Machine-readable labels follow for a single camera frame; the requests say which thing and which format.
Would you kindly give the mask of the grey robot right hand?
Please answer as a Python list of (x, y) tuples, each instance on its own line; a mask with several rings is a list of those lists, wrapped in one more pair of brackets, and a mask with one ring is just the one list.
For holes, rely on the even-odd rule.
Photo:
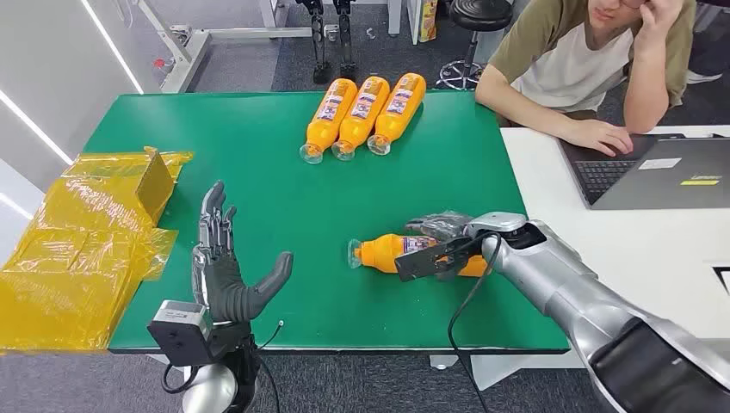
[(473, 219), (472, 216), (456, 211), (427, 214), (405, 223), (408, 231), (446, 241), (464, 235), (465, 227)]

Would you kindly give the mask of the person's left hand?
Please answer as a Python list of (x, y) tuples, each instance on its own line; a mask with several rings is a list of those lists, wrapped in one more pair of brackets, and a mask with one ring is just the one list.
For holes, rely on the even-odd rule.
[(639, 36), (664, 39), (683, 7), (679, 0), (645, 1), (638, 8), (642, 19)]

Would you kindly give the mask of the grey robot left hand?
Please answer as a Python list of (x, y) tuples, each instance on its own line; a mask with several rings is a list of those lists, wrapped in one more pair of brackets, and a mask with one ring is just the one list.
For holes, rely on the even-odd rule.
[(234, 250), (233, 216), (223, 209), (225, 185), (218, 180), (204, 195), (198, 220), (198, 242), (191, 251), (195, 301), (207, 307), (216, 324), (247, 324), (289, 280), (294, 254), (283, 251), (269, 273), (257, 284), (244, 283)]

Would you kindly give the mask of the person's right hand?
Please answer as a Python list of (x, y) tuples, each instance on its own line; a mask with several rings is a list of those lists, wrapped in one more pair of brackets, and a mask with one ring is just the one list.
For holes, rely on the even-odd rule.
[(634, 149), (633, 140), (624, 127), (600, 120), (569, 120), (559, 137), (572, 145), (599, 151), (609, 157), (629, 154)]

